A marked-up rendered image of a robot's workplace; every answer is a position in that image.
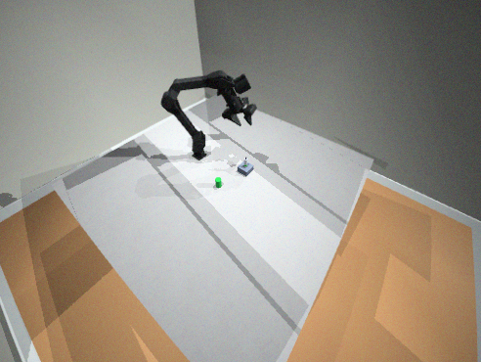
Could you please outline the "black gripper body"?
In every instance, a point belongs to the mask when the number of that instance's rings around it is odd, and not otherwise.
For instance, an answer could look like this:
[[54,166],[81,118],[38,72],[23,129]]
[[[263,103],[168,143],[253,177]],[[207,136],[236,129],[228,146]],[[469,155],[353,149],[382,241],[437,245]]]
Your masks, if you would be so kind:
[[234,113],[244,113],[246,116],[254,114],[257,109],[256,106],[248,105],[247,107],[243,108],[239,99],[240,97],[236,97],[234,101],[227,103],[227,108],[222,112],[223,118],[232,117]]

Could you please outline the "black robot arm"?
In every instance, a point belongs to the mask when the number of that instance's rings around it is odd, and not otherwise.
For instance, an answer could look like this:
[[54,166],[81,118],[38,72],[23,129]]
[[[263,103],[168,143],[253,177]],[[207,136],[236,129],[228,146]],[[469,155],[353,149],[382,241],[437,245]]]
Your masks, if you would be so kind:
[[177,97],[181,90],[204,87],[217,89],[217,96],[222,94],[226,103],[234,101],[237,97],[233,87],[235,88],[237,94],[242,94],[251,89],[245,74],[241,74],[237,78],[233,79],[223,70],[217,70],[208,74],[207,76],[174,79],[169,90],[163,92],[160,102],[161,105],[169,113],[174,114],[187,132],[191,135],[193,140],[192,151],[194,152],[192,157],[198,160],[201,160],[206,156],[206,153],[203,149],[205,147],[205,134],[202,132],[202,130],[198,131],[191,121],[186,117],[186,114],[180,107]]

